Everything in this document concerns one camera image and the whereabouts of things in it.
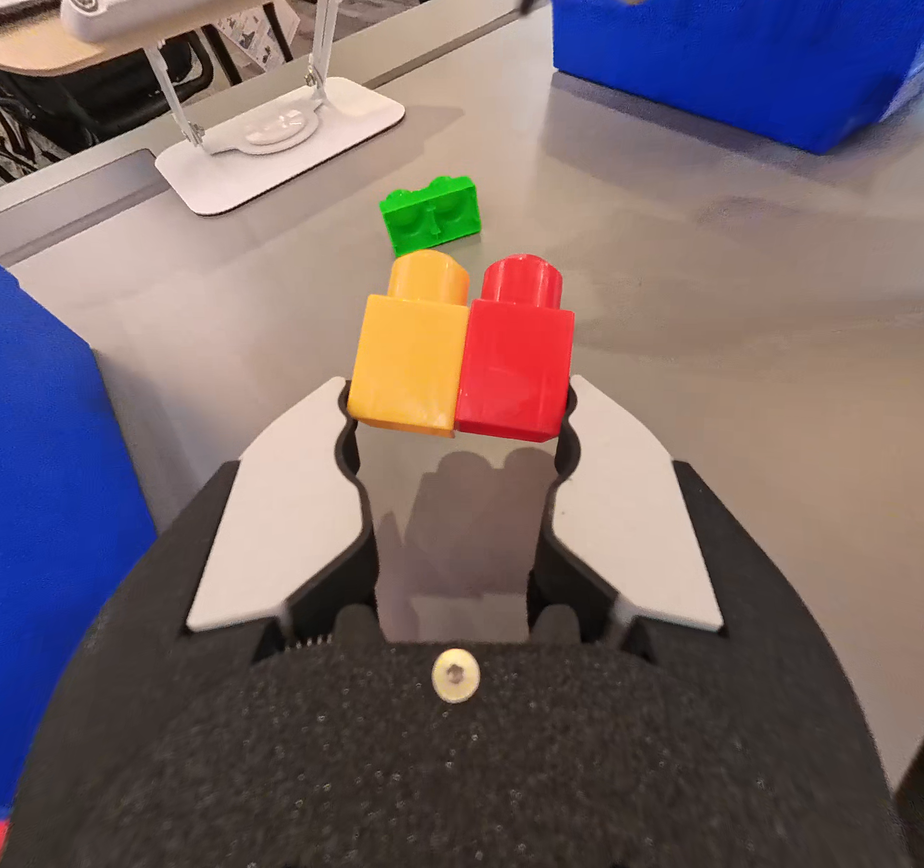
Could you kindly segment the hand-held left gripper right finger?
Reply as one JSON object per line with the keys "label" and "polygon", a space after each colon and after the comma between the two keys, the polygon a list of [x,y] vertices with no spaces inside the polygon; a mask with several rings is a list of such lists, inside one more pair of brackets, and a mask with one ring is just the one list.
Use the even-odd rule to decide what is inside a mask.
{"label": "hand-held left gripper right finger", "polygon": [[675,462],[639,419],[573,375],[528,581],[531,629],[564,606],[578,639],[658,620],[706,633],[724,621]]}

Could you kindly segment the green two-stud block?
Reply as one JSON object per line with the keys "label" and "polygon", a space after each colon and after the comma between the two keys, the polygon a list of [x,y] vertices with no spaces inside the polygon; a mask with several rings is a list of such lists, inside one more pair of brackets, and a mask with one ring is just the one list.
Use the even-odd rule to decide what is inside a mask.
{"label": "green two-stud block", "polygon": [[441,176],[422,189],[392,191],[379,209],[397,259],[478,235],[482,228],[477,188],[468,176]]}

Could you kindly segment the red one-stud block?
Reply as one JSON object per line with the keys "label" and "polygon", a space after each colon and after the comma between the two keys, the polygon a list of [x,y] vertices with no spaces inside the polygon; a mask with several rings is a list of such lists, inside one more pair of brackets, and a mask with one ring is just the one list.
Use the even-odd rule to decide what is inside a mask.
{"label": "red one-stud block", "polygon": [[558,435],[575,329],[562,292],[561,273],[536,255],[486,269],[469,307],[456,431],[531,443]]}

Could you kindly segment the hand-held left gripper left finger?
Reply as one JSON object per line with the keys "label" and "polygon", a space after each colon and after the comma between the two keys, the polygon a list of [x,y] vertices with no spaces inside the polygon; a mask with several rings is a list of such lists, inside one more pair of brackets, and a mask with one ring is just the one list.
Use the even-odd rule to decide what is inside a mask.
{"label": "hand-held left gripper left finger", "polygon": [[242,453],[190,631],[275,620],[311,641],[333,632],[343,608],[376,608],[379,559],[348,392],[344,377],[332,377]]}

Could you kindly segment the grey desk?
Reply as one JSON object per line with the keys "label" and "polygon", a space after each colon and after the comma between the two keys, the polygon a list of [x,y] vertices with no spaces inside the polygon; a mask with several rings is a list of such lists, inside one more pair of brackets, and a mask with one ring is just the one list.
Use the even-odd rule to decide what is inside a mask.
{"label": "grey desk", "polygon": [[815,157],[552,69],[551,11],[388,72],[394,129],[237,211],[194,215],[115,160],[171,119],[42,178],[90,210],[3,264],[100,355],[158,527],[227,459],[350,375],[393,261],[379,202],[468,175],[480,288],[526,252],[564,277],[573,370],[689,462],[800,592],[890,784],[922,736],[922,109]]}

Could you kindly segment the blue plastic bin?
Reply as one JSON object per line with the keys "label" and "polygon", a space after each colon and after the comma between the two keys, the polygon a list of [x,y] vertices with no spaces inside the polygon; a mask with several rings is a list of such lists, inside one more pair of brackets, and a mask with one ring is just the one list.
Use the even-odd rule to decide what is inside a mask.
{"label": "blue plastic bin", "polygon": [[90,345],[2,269],[2,832],[59,677],[155,538]]}
{"label": "blue plastic bin", "polygon": [[816,155],[922,94],[923,0],[551,0],[561,72]]}

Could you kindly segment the yellow one-stud block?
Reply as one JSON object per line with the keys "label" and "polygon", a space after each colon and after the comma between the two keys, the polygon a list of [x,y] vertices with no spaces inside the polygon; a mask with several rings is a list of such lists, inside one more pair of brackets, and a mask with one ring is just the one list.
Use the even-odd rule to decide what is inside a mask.
{"label": "yellow one-stud block", "polygon": [[347,411],[389,430],[453,437],[468,330],[468,272],[447,253],[393,264],[387,292],[368,296]]}

